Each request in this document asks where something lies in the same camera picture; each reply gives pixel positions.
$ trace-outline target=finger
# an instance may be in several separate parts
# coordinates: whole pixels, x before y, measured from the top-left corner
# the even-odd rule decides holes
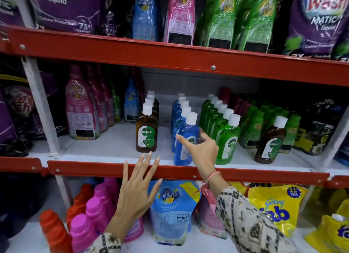
[[[146,155],[146,154],[143,153],[143,154],[141,155],[141,157],[138,159],[136,165],[135,165],[134,168],[133,168],[133,172],[132,172],[132,175],[131,175],[130,180],[135,180],[135,178],[137,177],[138,172],[139,172],[139,170],[140,170],[140,168],[141,168],[141,166],[142,166],[142,164],[143,164],[143,160],[144,160],[144,156],[145,156],[145,155]]]
[[[123,172],[123,183],[122,185],[126,184],[129,180],[129,164],[127,160],[124,161],[124,172]]]
[[[151,181],[151,179],[153,178],[153,176],[157,170],[157,167],[159,166],[159,162],[160,162],[160,157],[157,157],[154,161],[153,166],[151,166],[150,170],[148,171],[148,173],[144,179],[145,181],[147,181],[147,182]]]
[[[193,149],[194,144],[190,143],[188,140],[186,140],[183,136],[181,135],[176,135],[177,140],[184,145],[189,151]]]
[[[210,139],[210,137],[207,135],[207,133],[205,133],[203,131],[203,129],[200,128],[200,137],[202,138],[202,140],[206,141],[208,139]]]
[[[162,183],[162,179],[159,179],[155,185],[153,186],[151,193],[148,196],[147,204],[151,206],[155,200],[156,194],[159,192],[160,185]]]
[[[143,164],[141,165],[141,168],[139,169],[137,178],[143,179],[144,174],[149,167],[149,164],[151,162],[151,151],[148,153],[146,160],[144,160]]]

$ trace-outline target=woman's left hand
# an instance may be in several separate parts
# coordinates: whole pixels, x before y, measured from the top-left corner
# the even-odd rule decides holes
[[[159,166],[160,157],[157,157],[154,164],[144,174],[151,160],[151,152],[144,160],[145,154],[142,154],[136,163],[132,175],[129,179],[129,165],[124,162],[123,183],[120,188],[117,210],[105,232],[116,235],[121,242],[124,241],[127,232],[131,229],[135,221],[141,217],[153,204],[156,194],[159,192],[162,179],[157,183],[148,195],[149,183]]]

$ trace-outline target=patterned sleeve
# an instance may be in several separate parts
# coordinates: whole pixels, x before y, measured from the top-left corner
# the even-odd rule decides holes
[[[233,186],[218,196],[216,214],[239,253],[296,253],[285,236]]]
[[[101,234],[85,253],[120,253],[121,242],[111,233]]]

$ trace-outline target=bracelet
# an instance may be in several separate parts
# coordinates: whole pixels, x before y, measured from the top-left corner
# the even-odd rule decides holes
[[[213,176],[215,176],[215,175],[217,175],[217,174],[221,175],[221,172],[220,172],[220,171],[215,171],[215,172],[212,172],[210,175],[208,175],[208,178],[207,178],[207,180],[205,181],[205,183],[201,184],[200,187],[199,187],[199,189],[198,189],[196,192],[194,192],[194,194],[197,194],[198,192],[200,192],[200,191],[202,190],[203,186],[208,185],[208,181],[209,181]]]

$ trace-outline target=pink fabric conditioner bottle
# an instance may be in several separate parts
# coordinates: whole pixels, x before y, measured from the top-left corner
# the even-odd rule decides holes
[[[195,0],[170,0],[165,20],[165,43],[193,45]]]
[[[95,187],[95,193],[93,196],[101,201],[101,204],[103,205],[107,213],[108,220],[110,221],[116,210],[109,196],[106,185],[98,184]]]
[[[96,106],[98,110],[99,121],[101,123],[101,132],[108,130],[108,112],[107,105],[105,104],[105,99],[103,95],[102,86],[98,79],[96,79],[93,68],[91,65],[86,65],[87,77],[92,88],[92,94],[96,101]]]
[[[104,178],[103,185],[106,186],[110,198],[112,199],[114,206],[118,204],[120,187],[116,182],[116,178]]]
[[[78,140],[97,139],[101,135],[101,126],[95,100],[78,65],[70,65],[65,97],[70,135]]]
[[[96,234],[102,234],[109,224],[109,219],[103,204],[98,198],[93,197],[88,200],[86,203],[86,215],[95,227]]]
[[[115,124],[115,106],[114,106],[113,95],[111,93],[111,88],[109,87],[109,85],[107,84],[107,81],[105,81],[105,78],[102,75],[101,66],[96,65],[96,68],[97,68],[98,80],[100,81],[103,89],[105,103],[107,104],[108,125],[109,127],[112,127]]]
[[[93,224],[85,214],[79,214],[73,218],[70,235],[74,253],[83,253],[98,237]]]
[[[144,233],[143,217],[138,218],[130,231],[127,233],[124,243],[131,242],[139,238]]]

